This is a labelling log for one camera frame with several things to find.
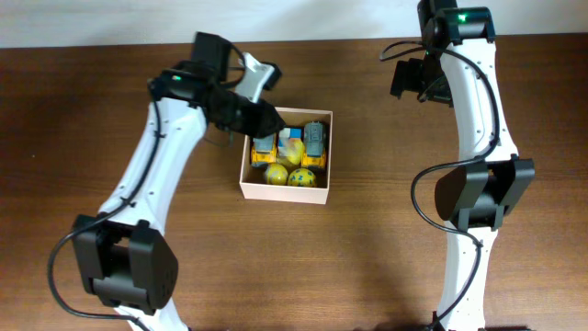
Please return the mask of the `yellow grey dump truck toy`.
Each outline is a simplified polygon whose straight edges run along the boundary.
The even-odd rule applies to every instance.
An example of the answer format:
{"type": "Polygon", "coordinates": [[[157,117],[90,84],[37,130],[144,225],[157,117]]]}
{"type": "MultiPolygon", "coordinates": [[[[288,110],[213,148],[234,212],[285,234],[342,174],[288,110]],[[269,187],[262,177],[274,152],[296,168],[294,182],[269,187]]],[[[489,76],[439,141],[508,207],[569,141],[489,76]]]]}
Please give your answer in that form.
{"type": "Polygon", "coordinates": [[[265,138],[253,138],[251,148],[251,166],[263,167],[277,161],[277,136],[275,134],[265,138]]]}

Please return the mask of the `small colourful puzzle cube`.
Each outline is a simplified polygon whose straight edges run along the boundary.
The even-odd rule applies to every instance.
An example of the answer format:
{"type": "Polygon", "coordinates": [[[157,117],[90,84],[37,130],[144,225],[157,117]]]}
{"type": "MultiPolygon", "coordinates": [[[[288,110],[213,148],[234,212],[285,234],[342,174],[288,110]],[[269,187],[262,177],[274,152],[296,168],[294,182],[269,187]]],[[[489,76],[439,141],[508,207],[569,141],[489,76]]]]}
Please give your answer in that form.
{"type": "Polygon", "coordinates": [[[278,134],[280,140],[289,140],[289,139],[302,139],[303,129],[295,128],[295,127],[286,127],[281,130],[278,134]]]}

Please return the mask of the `yellow wooden paddle drum toy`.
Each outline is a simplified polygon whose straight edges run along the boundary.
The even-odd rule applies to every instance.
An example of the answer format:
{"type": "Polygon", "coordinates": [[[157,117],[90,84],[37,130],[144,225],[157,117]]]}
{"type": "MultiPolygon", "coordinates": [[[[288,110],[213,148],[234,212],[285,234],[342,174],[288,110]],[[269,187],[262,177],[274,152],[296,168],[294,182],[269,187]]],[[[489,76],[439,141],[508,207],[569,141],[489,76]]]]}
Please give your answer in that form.
{"type": "Polygon", "coordinates": [[[299,138],[280,138],[277,147],[277,162],[286,167],[299,166],[304,149],[304,143],[299,138]]]}

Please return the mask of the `yellow grey robot ball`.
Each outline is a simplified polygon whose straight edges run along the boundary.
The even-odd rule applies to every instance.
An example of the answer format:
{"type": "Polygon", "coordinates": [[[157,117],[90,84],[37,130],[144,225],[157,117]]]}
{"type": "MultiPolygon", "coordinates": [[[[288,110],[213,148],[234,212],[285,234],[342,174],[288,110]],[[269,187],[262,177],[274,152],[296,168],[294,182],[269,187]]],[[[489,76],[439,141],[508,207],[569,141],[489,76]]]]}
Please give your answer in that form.
{"type": "Polygon", "coordinates": [[[264,172],[267,185],[285,186],[288,183],[288,170],[281,164],[269,164],[264,172]]]}

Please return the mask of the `pink cardboard box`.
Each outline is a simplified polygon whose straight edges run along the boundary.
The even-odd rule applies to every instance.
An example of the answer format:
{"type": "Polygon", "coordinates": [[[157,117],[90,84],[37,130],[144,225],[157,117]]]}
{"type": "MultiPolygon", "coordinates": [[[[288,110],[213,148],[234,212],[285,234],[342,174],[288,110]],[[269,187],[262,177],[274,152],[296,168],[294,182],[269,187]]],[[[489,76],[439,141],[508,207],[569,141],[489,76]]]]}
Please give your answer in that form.
{"type": "Polygon", "coordinates": [[[331,184],[331,158],[334,114],[329,110],[304,108],[277,108],[277,112],[288,127],[303,127],[307,122],[319,121],[326,125],[326,170],[317,174],[317,187],[291,187],[267,185],[263,179],[264,171],[251,166],[251,145],[249,136],[244,138],[243,157],[239,184],[243,196],[248,200],[272,200],[324,205],[329,195],[331,184]]]}

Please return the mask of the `yellow grey mixer truck toy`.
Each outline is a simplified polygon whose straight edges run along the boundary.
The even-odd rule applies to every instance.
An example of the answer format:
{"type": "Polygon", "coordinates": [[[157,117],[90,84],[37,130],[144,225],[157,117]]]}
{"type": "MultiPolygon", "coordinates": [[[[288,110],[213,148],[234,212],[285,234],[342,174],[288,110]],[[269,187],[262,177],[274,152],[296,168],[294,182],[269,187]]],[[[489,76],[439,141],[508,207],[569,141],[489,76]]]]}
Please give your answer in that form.
{"type": "Polygon", "coordinates": [[[309,122],[304,126],[303,143],[304,152],[301,166],[312,171],[323,173],[327,166],[326,152],[326,128],[319,121],[309,122]]]}

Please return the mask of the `yellow ball with blue letters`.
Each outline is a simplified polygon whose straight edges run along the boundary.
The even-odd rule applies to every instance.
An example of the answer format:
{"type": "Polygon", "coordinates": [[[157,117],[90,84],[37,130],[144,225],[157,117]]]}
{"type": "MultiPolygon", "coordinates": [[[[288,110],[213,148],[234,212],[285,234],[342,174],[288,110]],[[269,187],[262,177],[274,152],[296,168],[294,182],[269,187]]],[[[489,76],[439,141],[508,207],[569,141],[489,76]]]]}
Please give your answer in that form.
{"type": "Polygon", "coordinates": [[[298,168],[289,174],[288,185],[292,187],[316,188],[317,177],[310,169],[298,168]]]}

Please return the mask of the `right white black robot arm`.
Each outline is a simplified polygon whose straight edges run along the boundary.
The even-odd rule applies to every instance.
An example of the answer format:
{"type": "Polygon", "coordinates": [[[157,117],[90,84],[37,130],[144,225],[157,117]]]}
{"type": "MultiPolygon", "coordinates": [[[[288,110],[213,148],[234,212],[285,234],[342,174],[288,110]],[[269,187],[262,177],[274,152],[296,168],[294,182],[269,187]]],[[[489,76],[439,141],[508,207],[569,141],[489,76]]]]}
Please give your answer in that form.
{"type": "Polygon", "coordinates": [[[489,8],[454,0],[421,0],[422,37],[411,42],[421,59],[392,55],[390,94],[416,94],[420,102],[454,109],[458,160],[430,166],[411,184],[443,170],[435,184],[440,220],[425,221],[447,235],[443,293],[428,330],[485,330],[484,292],[493,243],[504,218],[535,177],[520,157],[503,114],[496,78],[496,34],[489,8]]]}

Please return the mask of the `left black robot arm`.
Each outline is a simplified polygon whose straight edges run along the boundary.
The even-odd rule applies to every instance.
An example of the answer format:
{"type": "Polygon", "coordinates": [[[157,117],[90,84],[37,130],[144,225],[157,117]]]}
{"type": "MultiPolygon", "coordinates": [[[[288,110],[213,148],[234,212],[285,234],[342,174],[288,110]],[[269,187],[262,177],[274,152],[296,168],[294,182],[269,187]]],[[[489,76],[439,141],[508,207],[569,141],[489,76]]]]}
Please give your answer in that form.
{"type": "Polygon", "coordinates": [[[72,244],[84,290],[134,330],[185,330],[172,296],[179,264],[164,239],[189,156],[209,125],[265,138],[285,122],[261,98],[281,78],[218,35],[196,34],[191,56],[148,83],[148,119],[125,173],[97,215],[80,215],[72,244]]]}

